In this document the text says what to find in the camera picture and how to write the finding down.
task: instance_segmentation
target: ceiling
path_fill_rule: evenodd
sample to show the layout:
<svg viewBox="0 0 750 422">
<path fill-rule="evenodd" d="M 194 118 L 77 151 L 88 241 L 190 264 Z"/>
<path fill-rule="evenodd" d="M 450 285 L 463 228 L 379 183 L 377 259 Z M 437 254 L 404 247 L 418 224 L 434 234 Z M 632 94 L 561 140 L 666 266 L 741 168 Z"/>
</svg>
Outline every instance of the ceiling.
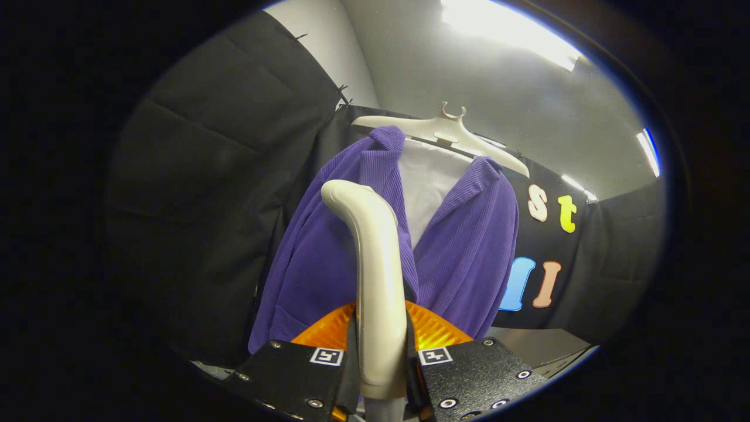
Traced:
<svg viewBox="0 0 750 422">
<path fill-rule="evenodd" d="M 585 58 L 573 70 L 527 50 L 464 35 L 440 0 L 341 0 L 381 108 L 429 119 L 441 101 L 467 129 L 577 180 L 600 200 L 655 177 L 621 88 Z"/>
</svg>

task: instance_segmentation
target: orange light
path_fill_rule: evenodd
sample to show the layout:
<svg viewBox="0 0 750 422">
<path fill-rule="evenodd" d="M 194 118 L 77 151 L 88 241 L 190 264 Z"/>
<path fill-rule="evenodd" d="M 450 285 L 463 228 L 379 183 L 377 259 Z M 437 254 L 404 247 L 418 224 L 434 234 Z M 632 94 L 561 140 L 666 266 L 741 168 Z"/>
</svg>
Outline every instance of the orange light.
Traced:
<svg viewBox="0 0 750 422">
<path fill-rule="evenodd" d="M 347 418 L 347 414 L 343 410 L 339 409 L 338 406 L 334 406 L 333 413 L 331 414 L 334 420 L 344 422 Z"/>
<path fill-rule="evenodd" d="M 349 320 L 354 312 L 352 302 L 328 313 L 318 322 L 309 326 L 292 340 L 297 345 L 306 345 L 310 347 L 335 348 L 339 350 L 347 349 L 347 328 Z"/>
<path fill-rule="evenodd" d="M 406 302 L 406 310 L 414 326 L 414 346 L 417 350 L 440 348 L 471 342 L 473 339 L 440 317 L 416 303 Z"/>
<path fill-rule="evenodd" d="M 328 313 L 300 333 L 292 340 L 292 343 L 346 350 L 347 329 L 355 304 L 352 302 Z M 407 301 L 406 310 L 409 312 L 414 327 L 414 343 L 417 350 L 446 347 L 473 340 L 438 314 L 416 303 Z"/>
</svg>

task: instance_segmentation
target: white curved handle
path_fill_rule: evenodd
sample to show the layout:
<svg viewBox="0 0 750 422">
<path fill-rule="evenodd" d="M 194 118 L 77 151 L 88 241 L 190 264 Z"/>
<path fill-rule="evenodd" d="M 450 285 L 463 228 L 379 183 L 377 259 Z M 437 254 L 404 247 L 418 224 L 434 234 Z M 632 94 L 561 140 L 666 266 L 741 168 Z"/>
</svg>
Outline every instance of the white curved handle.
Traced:
<svg viewBox="0 0 750 422">
<path fill-rule="evenodd" d="M 406 396 L 407 311 L 398 220 L 369 186 L 329 180 L 320 194 L 346 222 L 357 248 L 357 334 L 362 396 Z"/>
<path fill-rule="evenodd" d="M 452 114 L 446 113 L 446 105 L 448 105 L 447 101 L 440 102 L 440 116 L 444 119 L 453 120 L 454 122 L 459 122 L 462 126 L 464 125 L 464 120 L 462 119 L 467 114 L 467 109 L 464 106 L 461 106 L 461 114 L 458 116 L 454 116 Z"/>
</svg>

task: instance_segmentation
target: gray wall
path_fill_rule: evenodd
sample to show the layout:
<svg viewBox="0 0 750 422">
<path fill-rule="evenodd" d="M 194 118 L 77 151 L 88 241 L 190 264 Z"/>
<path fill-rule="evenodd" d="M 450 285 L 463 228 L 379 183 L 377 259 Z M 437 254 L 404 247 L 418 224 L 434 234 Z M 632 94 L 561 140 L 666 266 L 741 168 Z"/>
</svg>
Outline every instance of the gray wall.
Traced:
<svg viewBox="0 0 750 422">
<path fill-rule="evenodd" d="M 286 0 L 265 10 L 296 37 L 333 81 L 358 105 L 380 108 L 370 71 L 344 7 L 338 0 Z"/>
<path fill-rule="evenodd" d="M 585 58 L 573 72 L 529 51 L 460 33 L 440 0 L 342 0 L 381 108 L 421 118 L 467 108 L 464 124 L 567 174 L 599 199 L 655 178 L 627 94 Z"/>
</svg>

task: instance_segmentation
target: yellow letter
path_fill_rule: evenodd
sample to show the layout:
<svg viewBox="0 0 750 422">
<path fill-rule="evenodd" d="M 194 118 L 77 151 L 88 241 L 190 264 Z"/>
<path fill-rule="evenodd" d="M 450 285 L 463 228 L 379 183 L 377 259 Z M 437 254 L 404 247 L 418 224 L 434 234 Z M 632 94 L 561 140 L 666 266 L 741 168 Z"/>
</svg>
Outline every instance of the yellow letter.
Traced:
<svg viewBox="0 0 750 422">
<path fill-rule="evenodd" d="M 573 233 L 575 231 L 575 223 L 572 221 L 573 213 L 578 211 L 578 208 L 573 204 L 573 197 L 570 195 L 561 196 L 557 198 L 557 202 L 560 204 L 560 225 L 564 231 Z"/>
</svg>

